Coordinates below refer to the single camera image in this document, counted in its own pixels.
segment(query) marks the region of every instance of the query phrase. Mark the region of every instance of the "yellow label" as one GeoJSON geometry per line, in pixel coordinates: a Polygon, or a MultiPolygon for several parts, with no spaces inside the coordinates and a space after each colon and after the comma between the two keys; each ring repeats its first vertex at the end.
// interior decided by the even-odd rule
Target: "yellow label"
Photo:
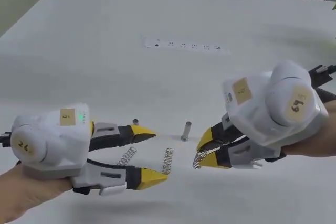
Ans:
{"type": "Polygon", "coordinates": [[[76,110],[75,109],[61,109],[59,125],[60,126],[75,126],[76,125],[76,110]]]}
{"type": "Polygon", "coordinates": [[[238,105],[241,105],[242,103],[252,99],[252,93],[247,84],[246,78],[242,78],[233,83],[232,89],[235,94],[238,105]]]}
{"type": "Polygon", "coordinates": [[[311,102],[311,90],[305,86],[296,85],[286,108],[286,118],[291,121],[301,122],[305,119],[307,104],[311,102]]]}
{"type": "Polygon", "coordinates": [[[27,143],[25,143],[25,141],[22,141],[19,138],[15,138],[12,141],[12,148],[16,148],[17,150],[28,156],[33,156],[34,154],[33,147],[31,145],[28,145],[27,143]]]}

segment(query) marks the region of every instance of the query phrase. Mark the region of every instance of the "human hand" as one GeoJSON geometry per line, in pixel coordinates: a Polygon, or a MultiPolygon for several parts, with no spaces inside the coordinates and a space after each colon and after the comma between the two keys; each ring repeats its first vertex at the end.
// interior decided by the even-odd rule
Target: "human hand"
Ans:
{"type": "Polygon", "coordinates": [[[69,179],[35,180],[25,176],[22,165],[17,165],[0,176],[0,223],[14,221],[30,208],[71,189],[69,179]]]}
{"type": "Polygon", "coordinates": [[[306,140],[284,146],[282,151],[285,154],[308,157],[336,156],[336,101],[326,103],[325,107],[329,118],[323,128],[306,140]]]}

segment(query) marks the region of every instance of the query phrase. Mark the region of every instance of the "table surface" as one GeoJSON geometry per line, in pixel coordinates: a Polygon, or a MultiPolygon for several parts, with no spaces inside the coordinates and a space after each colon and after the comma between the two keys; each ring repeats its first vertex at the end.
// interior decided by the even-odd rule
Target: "table surface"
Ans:
{"type": "MultiPolygon", "coordinates": [[[[335,158],[287,157],[261,170],[193,170],[197,138],[225,113],[221,82],[281,59],[335,63],[333,3],[313,0],[40,0],[0,38],[0,130],[17,114],[86,102],[97,121],[134,118],[160,133],[133,165],[165,183],[111,197],[72,192],[16,223],[334,223],[335,158]],[[225,45],[231,55],[146,48],[143,38],[225,45]],[[178,137],[186,121],[191,140],[178,137]]],[[[334,83],[328,90],[336,92],[334,83]]],[[[115,162],[125,148],[92,153],[115,162]]],[[[0,172],[16,158],[0,150],[0,172]]]]}

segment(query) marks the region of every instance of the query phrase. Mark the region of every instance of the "coil spring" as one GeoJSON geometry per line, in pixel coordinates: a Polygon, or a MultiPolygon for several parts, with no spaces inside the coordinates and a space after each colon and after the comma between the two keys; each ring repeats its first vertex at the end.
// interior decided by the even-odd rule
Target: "coil spring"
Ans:
{"type": "Polygon", "coordinates": [[[173,163],[173,155],[174,155],[174,149],[167,148],[164,155],[164,160],[162,164],[162,173],[163,174],[170,174],[172,169],[172,163],[173,163]]]}
{"type": "Polygon", "coordinates": [[[136,154],[137,149],[135,147],[130,147],[125,154],[121,157],[117,165],[127,165],[127,163],[132,159],[132,157],[136,154]]]}
{"type": "Polygon", "coordinates": [[[194,162],[193,162],[193,168],[196,170],[201,169],[200,162],[205,158],[205,156],[208,155],[207,151],[199,151],[196,153],[194,162]]]}

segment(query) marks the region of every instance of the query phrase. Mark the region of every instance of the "screw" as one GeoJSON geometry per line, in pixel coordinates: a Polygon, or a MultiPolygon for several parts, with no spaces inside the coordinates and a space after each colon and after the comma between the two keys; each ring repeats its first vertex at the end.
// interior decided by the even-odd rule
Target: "screw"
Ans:
{"type": "Polygon", "coordinates": [[[134,125],[139,125],[139,120],[138,119],[133,119],[133,124],[134,125]]]}
{"type": "Polygon", "coordinates": [[[190,128],[191,128],[191,122],[187,121],[185,123],[183,134],[181,136],[182,141],[187,141],[189,139],[190,128]]]}

